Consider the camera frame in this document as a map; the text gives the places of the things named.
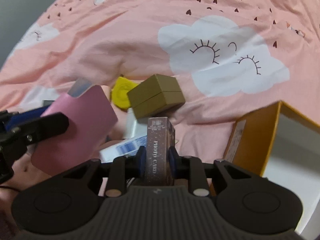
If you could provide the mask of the white blue cream tube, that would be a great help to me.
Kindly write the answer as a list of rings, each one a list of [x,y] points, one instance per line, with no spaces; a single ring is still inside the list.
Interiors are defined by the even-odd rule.
[[[132,108],[127,111],[126,130],[124,140],[105,147],[99,151],[102,163],[111,163],[120,156],[133,156],[140,146],[146,146],[146,136],[148,130],[148,119],[137,119]]]

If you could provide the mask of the olive green small box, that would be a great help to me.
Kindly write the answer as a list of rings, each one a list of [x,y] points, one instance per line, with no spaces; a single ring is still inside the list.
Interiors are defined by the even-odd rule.
[[[128,91],[127,96],[137,119],[154,116],[185,103],[177,79],[161,74],[150,76]]]

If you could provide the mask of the yellow tape measure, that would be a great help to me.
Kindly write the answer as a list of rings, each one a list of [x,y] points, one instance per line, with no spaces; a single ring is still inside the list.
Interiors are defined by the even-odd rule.
[[[113,104],[122,110],[127,110],[130,108],[131,103],[127,93],[136,86],[138,86],[137,83],[121,76],[118,77],[111,91],[111,99]]]

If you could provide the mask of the orange cardboard box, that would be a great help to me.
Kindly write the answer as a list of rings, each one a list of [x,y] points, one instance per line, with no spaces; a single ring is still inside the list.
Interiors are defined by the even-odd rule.
[[[259,235],[319,237],[319,125],[279,101],[236,120],[213,168],[219,214]]]

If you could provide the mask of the pink cloud print duvet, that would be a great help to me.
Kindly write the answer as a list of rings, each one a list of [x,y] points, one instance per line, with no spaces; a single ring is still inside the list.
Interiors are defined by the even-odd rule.
[[[178,80],[180,152],[221,156],[233,121],[283,100],[319,122],[319,0],[56,0],[1,70],[1,109],[55,99],[79,78]]]

